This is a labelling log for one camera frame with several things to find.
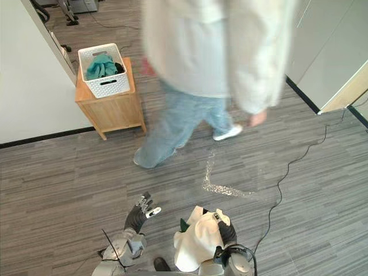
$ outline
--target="wooden side table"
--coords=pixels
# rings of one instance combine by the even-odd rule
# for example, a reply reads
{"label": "wooden side table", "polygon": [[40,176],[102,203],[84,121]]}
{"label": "wooden side table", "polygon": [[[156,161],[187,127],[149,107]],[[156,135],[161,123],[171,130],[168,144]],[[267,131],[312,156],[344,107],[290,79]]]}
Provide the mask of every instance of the wooden side table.
{"label": "wooden side table", "polygon": [[147,131],[140,98],[134,84],[131,59],[123,58],[123,62],[128,73],[131,89],[104,98],[97,99],[93,95],[82,80],[81,69],[79,68],[78,71],[75,102],[104,140],[106,140],[105,132],[118,129],[142,127],[144,133]]}

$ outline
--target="blue jeans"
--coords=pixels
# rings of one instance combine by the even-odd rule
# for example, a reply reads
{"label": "blue jeans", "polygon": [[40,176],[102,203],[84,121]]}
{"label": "blue jeans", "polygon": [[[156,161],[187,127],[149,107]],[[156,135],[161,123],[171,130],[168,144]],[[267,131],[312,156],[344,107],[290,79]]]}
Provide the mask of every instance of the blue jeans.
{"label": "blue jeans", "polygon": [[226,98],[197,97],[180,92],[161,81],[166,93],[166,108],[155,129],[135,154],[134,161],[144,168],[156,167],[183,147],[194,129],[205,120],[214,128],[214,135],[223,135],[233,127],[226,111]]}

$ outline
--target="hand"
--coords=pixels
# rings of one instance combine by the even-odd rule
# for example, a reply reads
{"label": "hand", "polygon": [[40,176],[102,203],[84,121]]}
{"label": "hand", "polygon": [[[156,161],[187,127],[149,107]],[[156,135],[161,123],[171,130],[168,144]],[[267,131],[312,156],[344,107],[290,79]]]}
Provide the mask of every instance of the hand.
{"label": "hand", "polygon": [[258,114],[251,115],[248,119],[248,126],[252,128],[257,125],[260,125],[266,120],[266,118],[267,118],[267,109]]}
{"label": "hand", "polygon": [[153,200],[150,200],[150,197],[151,195],[148,192],[140,197],[139,202],[134,205],[125,220],[124,230],[132,228],[136,233],[139,233],[145,221],[161,211],[160,207],[152,210],[151,204]]}
{"label": "hand", "polygon": [[152,68],[146,57],[142,58],[142,74],[156,76],[155,70]]}
{"label": "hand", "polygon": [[218,223],[218,230],[220,230],[221,238],[223,239],[224,246],[227,244],[235,244],[237,242],[237,236],[235,228],[230,222],[230,226],[227,226],[222,220]]}

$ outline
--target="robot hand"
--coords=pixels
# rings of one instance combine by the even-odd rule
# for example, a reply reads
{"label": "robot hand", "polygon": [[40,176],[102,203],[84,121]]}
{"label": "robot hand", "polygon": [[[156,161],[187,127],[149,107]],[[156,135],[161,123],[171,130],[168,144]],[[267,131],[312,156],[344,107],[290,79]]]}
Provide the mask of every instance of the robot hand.
{"label": "robot hand", "polygon": [[148,192],[139,198],[137,204],[134,205],[125,220],[124,230],[132,228],[138,234],[147,219],[161,212],[160,207],[152,209],[152,200],[150,198],[151,195]]}
{"label": "robot hand", "polygon": [[236,236],[235,228],[233,224],[231,223],[231,221],[230,221],[230,225],[227,226],[226,223],[223,222],[219,214],[214,213],[214,217],[217,220],[218,230],[220,231],[220,235],[223,240],[224,247],[230,244],[236,244],[237,236]]}

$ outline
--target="white sweater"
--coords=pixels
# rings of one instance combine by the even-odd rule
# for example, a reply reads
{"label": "white sweater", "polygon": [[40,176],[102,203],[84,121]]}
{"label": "white sweater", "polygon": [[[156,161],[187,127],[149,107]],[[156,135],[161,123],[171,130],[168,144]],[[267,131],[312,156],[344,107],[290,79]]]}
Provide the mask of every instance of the white sweater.
{"label": "white sweater", "polygon": [[148,61],[182,92],[257,114],[278,102],[296,2],[142,0]]}

